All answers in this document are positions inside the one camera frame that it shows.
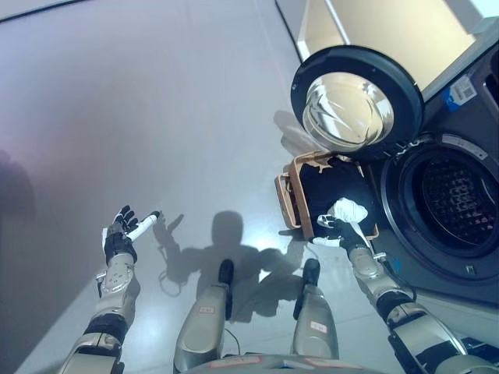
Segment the sticker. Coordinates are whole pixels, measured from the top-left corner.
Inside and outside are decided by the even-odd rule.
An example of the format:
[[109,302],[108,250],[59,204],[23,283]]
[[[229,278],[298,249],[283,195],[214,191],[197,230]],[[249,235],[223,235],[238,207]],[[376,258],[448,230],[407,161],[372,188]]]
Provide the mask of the sticker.
[[200,314],[215,314],[215,308],[213,306],[201,306]]
[[320,331],[321,333],[327,333],[327,326],[322,323],[311,321],[310,328]]
[[449,111],[457,111],[477,95],[468,76],[462,76],[444,90],[444,100]]
[[255,365],[260,364],[261,362],[262,359],[260,356],[237,356],[210,362],[209,366],[212,369],[217,369],[228,368],[230,366]]
[[363,369],[362,366],[341,362],[339,360],[330,360],[327,358],[305,358],[305,361],[317,368]]

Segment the washing machine drum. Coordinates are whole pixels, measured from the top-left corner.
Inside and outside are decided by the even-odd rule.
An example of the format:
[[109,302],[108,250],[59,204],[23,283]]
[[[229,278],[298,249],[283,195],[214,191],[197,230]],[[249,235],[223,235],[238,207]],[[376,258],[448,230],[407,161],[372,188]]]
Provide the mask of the washing machine drum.
[[419,135],[423,98],[394,60],[358,46],[326,48],[297,70],[291,101],[325,149],[357,160],[385,158]]
[[453,139],[434,136],[385,163],[384,212],[398,239],[434,273],[465,284],[497,281],[497,164],[454,146]]

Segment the washing machine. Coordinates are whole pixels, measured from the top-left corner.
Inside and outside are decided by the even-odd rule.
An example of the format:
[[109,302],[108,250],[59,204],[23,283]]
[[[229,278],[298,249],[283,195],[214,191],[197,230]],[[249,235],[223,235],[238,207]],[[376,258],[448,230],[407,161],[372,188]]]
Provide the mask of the washing machine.
[[379,52],[326,48],[301,64],[292,107],[325,150],[358,161],[374,250],[415,288],[499,305],[499,47],[426,103]]

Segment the tile floor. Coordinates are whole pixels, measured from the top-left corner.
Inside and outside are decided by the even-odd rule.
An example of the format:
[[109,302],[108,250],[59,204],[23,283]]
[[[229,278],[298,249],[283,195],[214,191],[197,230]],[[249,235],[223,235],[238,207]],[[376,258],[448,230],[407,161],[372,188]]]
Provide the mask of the tile floor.
[[[343,251],[279,232],[274,177],[292,159],[280,129],[296,125],[299,61],[272,0],[84,2],[0,24],[0,48],[1,372],[28,355],[18,374],[55,371],[92,314],[100,229],[124,203],[166,220],[136,243],[127,373],[170,372],[182,321],[226,256],[251,275],[228,324],[243,351],[288,352],[292,271],[316,256],[341,357],[402,372]],[[274,258],[265,249],[294,267],[248,266]]]

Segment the wire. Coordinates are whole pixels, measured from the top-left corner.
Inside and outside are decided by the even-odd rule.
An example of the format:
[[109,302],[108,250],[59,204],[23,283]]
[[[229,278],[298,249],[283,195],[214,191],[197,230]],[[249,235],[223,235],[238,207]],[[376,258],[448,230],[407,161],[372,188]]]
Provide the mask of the wire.
[[85,1],[86,0],[69,0],[67,2],[58,2],[56,4],[50,4],[50,5],[47,5],[47,6],[42,6],[41,8],[36,8],[36,9],[33,9],[33,10],[29,10],[27,12],[22,12],[22,13],[19,13],[19,14],[14,14],[13,16],[8,16],[8,17],[5,17],[5,18],[2,18],[2,19],[0,19],[0,23],[4,23],[4,22],[8,22],[8,21],[13,21],[14,19],[23,18],[23,17],[26,17],[26,16],[32,16],[33,14],[37,14],[37,13],[45,12],[47,10],[52,10],[52,9],[60,8],[61,6],[64,6],[64,5],[71,5],[71,4],[75,4],[77,2],[85,2]]
[[406,281],[405,279],[401,278],[398,274],[396,274],[388,261],[383,261],[381,264],[384,266],[384,268],[387,270],[387,272],[393,278],[395,278],[395,280],[399,281],[403,286],[405,286],[406,288],[408,288],[409,290],[411,290],[411,292],[412,292],[412,300],[414,302],[416,302],[416,299],[418,297],[416,289],[408,281]]
[[239,340],[237,340],[237,337],[235,337],[235,335],[231,332],[231,330],[229,329],[225,329],[225,331],[228,332],[228,334],[234,338],[235,340],[235,343],[237,344],[237,355],[240,356],[241,355],[241,346],[239,345]]

